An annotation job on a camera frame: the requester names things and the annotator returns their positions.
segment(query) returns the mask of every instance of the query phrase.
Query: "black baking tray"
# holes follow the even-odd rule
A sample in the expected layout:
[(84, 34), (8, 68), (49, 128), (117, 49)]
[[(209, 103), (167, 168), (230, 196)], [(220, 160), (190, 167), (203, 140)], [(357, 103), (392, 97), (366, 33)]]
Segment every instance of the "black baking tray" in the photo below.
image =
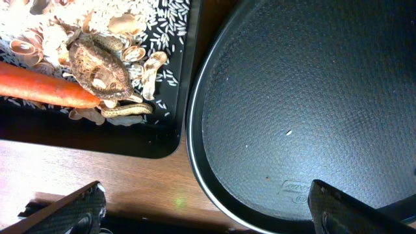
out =
[[(174, 72), (179, 84), (177, 87), (167, 87), (166, 81), (163, 81), (165, 84), (160, 87), (161, 84), (156, 83), (155, 100), (148, 102), (155, 113), (146, 116), (146, 124), (124, 127), (106, 122), (96, 126), (85, 119), (70, 120), (67, 114), (56, 109), (20, 108), (3, 101), (1, 97), (0, 139), (150, 159), (172, 154), (181, 142), (201, 7), (201, 0), (190, 2), (188, 33), (183, 48), (179, 46), (178, 37), (171, 38), (170, 45), (176, 41), (176, 51), (179, 53), (172, 53), (169, 65), (163, 67)], [(146, 33), (150, 36), (151, 31), (147, 29)], [(147, 45), (146, 50), (150, 48), (149, 39), (144, 44)], [(166, 103), (170, 112), (167, 117), (164, 117), (164, 112), (158, 112), (159, 106), (155, 104), (158, 99)]]

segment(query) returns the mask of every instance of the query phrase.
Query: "pan logo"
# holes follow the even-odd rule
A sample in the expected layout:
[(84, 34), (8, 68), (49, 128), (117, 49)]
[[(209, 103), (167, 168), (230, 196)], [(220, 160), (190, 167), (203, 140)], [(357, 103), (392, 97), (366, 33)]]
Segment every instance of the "pan logo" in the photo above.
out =
[(307, 195), (311, 185), (297, 181), (285, 181), (281, 186), (279, 194), (288, 196), (294, 203), (303, 204), (307, 202)]

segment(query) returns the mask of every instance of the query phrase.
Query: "orange carrot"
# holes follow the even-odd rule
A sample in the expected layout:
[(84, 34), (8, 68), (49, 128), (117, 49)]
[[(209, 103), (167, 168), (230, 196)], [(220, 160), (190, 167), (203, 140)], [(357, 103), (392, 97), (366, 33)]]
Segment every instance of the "orange carrot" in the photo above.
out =
[(64, 107), (92, 108), (99, 99), (79, 84), (0, 62), (0, 95)]

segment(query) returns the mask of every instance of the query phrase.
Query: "wooden surface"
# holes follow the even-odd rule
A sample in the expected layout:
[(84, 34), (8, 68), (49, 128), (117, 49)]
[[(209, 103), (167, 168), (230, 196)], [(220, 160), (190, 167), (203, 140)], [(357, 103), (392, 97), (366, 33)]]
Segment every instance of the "wooden surface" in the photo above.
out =
[[(204, 1), (196, 64), (235, 2)], [(159, 160), (8, 141), (0, 141), (0, 157), (0, 228), (17, 222), (29, 201), (53, 202), (95, 180), (107, 190), (109, 213), (218, 230), (241, 228), (201, 190), (184, 138), (177, 152)]]

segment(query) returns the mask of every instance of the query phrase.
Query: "frying pan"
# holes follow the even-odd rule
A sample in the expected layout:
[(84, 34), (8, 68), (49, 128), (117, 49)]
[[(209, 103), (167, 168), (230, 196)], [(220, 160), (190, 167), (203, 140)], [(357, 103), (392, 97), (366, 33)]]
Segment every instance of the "frying pan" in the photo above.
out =
[(320, 179), (416, 213), (412, 1), (241, 1), (196, 78), (187, 147), (206, 195), (262, 233), (314, 233)]

